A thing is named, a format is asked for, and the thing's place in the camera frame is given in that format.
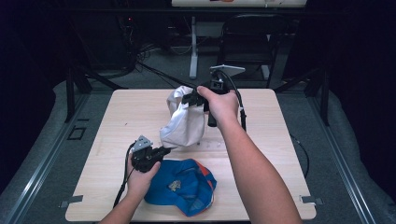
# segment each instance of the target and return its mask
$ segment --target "wrist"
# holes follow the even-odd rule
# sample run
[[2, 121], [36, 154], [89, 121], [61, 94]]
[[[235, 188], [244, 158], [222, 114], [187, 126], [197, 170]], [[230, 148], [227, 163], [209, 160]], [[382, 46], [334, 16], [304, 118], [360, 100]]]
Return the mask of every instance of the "wrist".
[[124, 200], [130, 202], [130, 203], [140, 203], [144, 199], [145, 195], [133, 193], [133, 192], [127, 192]]
[[218, 121], [218, 127], [221, 132], [228, 129], [242, 128], [238, 119], [223, 119]]

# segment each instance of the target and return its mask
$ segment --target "logo on cap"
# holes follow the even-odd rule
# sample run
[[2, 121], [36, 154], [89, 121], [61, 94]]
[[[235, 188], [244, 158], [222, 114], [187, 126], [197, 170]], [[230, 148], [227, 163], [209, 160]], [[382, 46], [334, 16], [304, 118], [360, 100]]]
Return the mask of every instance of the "logo on cap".
[[168, 185], [168, 188], [172, 191], [176, 191], [176, 189], [180, 189], [180, 186], [181, 186], [181, 181], [175, 180], [170, 185]]

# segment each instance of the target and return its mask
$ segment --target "dark background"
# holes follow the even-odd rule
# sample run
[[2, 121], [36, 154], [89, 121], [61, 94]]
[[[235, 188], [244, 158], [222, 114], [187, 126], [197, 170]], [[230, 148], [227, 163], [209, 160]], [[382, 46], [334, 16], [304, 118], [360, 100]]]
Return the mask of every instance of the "dark background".
[[[83, 2], [86, 6], [114, 6], [105, 0]], [[82, 4], [71, 0], [62, 3]], [[168, 1], [147, 1], [148, 5], [143, 7], [149, 7], [150, 3], [169, 7]], [[2, 191], [48, 119], [55, 100], [52, 88], [64, 81], [70, 64], [95, 69], [122, 69], [131, 65], [131, 51], [125, 46], [117, 17], [74, 17], [73, 27], [63, 16], [49, 17], [40, 10], [58, 6], [54, 1], [32, 0], [3, 1], [0, 6]], [[395, 6], [392, 1], [310, 0], [307, 3], [308, 11], [346, 8], [350, 16], [341, 20], [300, 21], [284, 77], [298, 77], [318, 66], [327, 68], [331, 91], [340, 99], [355, 131], [361, 160], [372, 179], [396, 201], [393, 141], [396, 15], [392, 10]], [[147, 21], [145, 17], [136, 19], [153, 42], [167, 48], [168, 36], [163, 26], [168, 19], [159, 20], [162, 23]], [[81, 43], [82, 36], [86, 43]], [[88, 52], [84, 45], [95, 52]]]

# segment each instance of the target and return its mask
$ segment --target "cable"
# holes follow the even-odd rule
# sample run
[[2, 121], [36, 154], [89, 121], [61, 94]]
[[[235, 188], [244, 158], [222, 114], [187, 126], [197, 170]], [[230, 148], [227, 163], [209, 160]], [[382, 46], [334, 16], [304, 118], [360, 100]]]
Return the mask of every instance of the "cable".
[[126, 156], [125, 156], [125, 166], [124, 166], [124, 178], [122, 180], [122, 184], [120, 186], [120, 190], [119, 193], [117, 194], [116, 200], [114, 201], [114, 205], [113, 208], [120, 202], [120, 197], [122, 195], [122, 193], [125, 191], [125, 185], [128, 182], [129, 176], [132, 174], [132, 172], [134, 171], [134, 169], [132, 169], [131, 173], [128, 174], [128, 158], [129, 158], [129, 153], [131, 151], [131, 148], [134, 146], [134, 144], [136, 143], [136, 141], [134, 141], [134, 143], [132, 143], [129, 147], [128, 150], [126, 151]]
[[[188, 48], [187, 50], [185, 50], [184, 52], [177, 52], [175, 49], [176, 48]], [[186, 47], [170, 47], [169, 49], [175, 53], [176, 55], [183, 55], [185, 53], [188, 53], [190, 51], [190, 49], [192, 48], [192, 45], [186, 46]]]
[[152, 68], [152, 67], [150, 67], [150, 66], [148, 66], [148, 65], [146, 65], [146, 64], [144, 64], [144, 63], [141, 63], [141, 62], [139, 62], [139, 61], [137, 61], [136, 63], [138, 63], [138, 64], [141, 65], [143, 68], [149, 70], [150, 72], [156, 74], [156, 75], [159, 76], [159, 77], [166, 77], [166, 78], [168, 78], [168, 79], [170, 79], [170, 80], [172, 80], [172, 81], [174, 81], [174, 82], [176, 82], [176, 83], [178, 83], [178, 84], [180, 84], [180, 85], [183, 85], [183, 86], [186, 86], [186, 87], [190, 87], [190, 88], [196, 88], [196, 85], [193, 84], [193, 83], [190, 83], [190, 82], [187, 82], [187, 81], [183, 81], [183, 80], [180, 80], [180, 79], [178, 79], [178, 78], [175, 78], [175, 77], [171, 77], [171, 76], [169, 76], [169, 75], [166, 75], [164, 72], [161, 72], [161, 71], [159, 71], [159, 70], [157, 70], [157, 69], [155, 69], [155, 68]]
[[[55, 1], [56, 6], [58, 8], [62, 8], [61, 4], [58, 1]], [[67, 4], [67, 1], [63, 0], [63, 3], [66, 7], [69, 7], [69, 5]], [[65, 17], [67, 23], [69, 24], [69, 26], [71, 27], [71, 29], [74, 31], [74, 34], [76, 34], [76, 37], [78, 38], [78, 40], [80, 41], [81, 45], [84, 47], [85, 52], [87, 53], [87, 57], [91, 57], [94, 61], [96, 61], [98, 63], [99, 66], [101, 66], [103, 69], [105, 70], [110, 70], [108, 69], [106, 66], [103, 65], [102, 62], [100, 62], [100, 60], [95, 56], [95, 54], [92, 52], [92, 49], [90, 48], [90, 46], [85, 42], [84, 38], [80, 35], [80, 33], [78, 32], [78, 29], [76, 28], [75, 24], [73, 23], [72, 19], [70, 16], [66, 16]], [[119, 26], [120, 29], [122, 31], [125, 31], [126, 26], [124, 26], [123, 24], [120, 23], [120, 20], [118, 20], [119, 22]], [[131, 50], [135, 48], [135, 46], [133, 44], [131, 44], [131, 47], [127, 47], [127, 49]], [[130, 72], [132, 72], [134, 69], [134, 62], [133, 60], [131, 60], [131, 64], [129, 64], [127, 67], [125, 68], [121, 68], [120, 71], [116, 74], [112, 74], [112, 75], [107, 75], [107, 76], [102, 76], [105, 77], [107, 79], [111, 79], [111, 78], [115, 78], [115, 77], [124, 77], [126, 75], [128, 75]]]
[[247, 115], [245, 113], [245, 108], [244, 105], [242, 103], [242, 96], [241, 93], [239, 92], [239, 90], [236, 88], [235, 84], [233, 83], [233, 80], [230, 78], [230, 76], [228, 76], [226, 73], [224, 73], [221, 70], [216, 70], [214, 71], [214, 73], [220, 72], [222, 73], [225, 77], [228, 78], [228, 80], [230, 80], [230, 83], [233, 85], [233, 89], [235, 90], [236, 93], [236, 97], [238, 98], [238, 102], [239, 102], [239, 108], [240, 108], [240, 116], [241, 116], [241, 126], [242, 128], [246, 131], [247, 130], [247, 125], [246, 125], [246, 118]]
[[309, 156], [308, 156], [308, 152], [306, 152], [305, 147], [303, 147], [303, 144], [301, 144], [301, 142], [296, 137], [294, 137], [291, 133], [289, 133], [289, 135], [290, 135], [291, 139], [293, 139], [303, 149], [303, 152], [304, 152], [304, 154], [306, 156], [306, 171], [304, 173], [304, 178], [306, 178], [308, 176], [308, 172], [309, 172]]

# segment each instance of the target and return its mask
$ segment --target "white cloth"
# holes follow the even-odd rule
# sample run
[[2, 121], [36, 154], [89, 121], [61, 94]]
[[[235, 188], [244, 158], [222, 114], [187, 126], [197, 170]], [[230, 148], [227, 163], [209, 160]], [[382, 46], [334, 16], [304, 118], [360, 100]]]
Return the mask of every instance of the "white cloth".
[[160, 138], [164, 147], [187, 147], [198, 143], [204, 135], [204, 105], [181, 104], [183, 95], [192, 92], [192, 88], [181, 86], [167, 98], [171, 120], [160, 129]]

